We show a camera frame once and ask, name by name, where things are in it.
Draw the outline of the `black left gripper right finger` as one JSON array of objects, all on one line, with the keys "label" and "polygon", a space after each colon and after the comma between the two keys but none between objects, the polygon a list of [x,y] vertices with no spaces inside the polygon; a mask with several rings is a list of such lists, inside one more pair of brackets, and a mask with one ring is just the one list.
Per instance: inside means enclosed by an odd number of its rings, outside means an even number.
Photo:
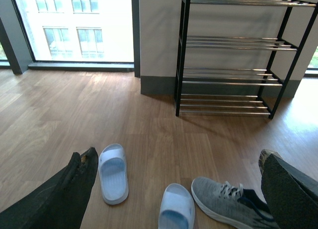
[{"label": "black left gripper right finger", "polygon": [[270,150],[261,151],[259,169],[261,190],[278,226],[282,229],[316,229],[318,182]]}]

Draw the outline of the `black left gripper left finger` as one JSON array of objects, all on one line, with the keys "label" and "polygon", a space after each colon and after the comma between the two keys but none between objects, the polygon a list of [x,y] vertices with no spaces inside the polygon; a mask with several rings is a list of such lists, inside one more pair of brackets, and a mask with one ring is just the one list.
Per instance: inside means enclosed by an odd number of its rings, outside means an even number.
[{"label": "black left gripper left finger", "polygon": [[98,154],[75,152],[66,167],[0,214],[2,229],[79,229],[95,183]]}]

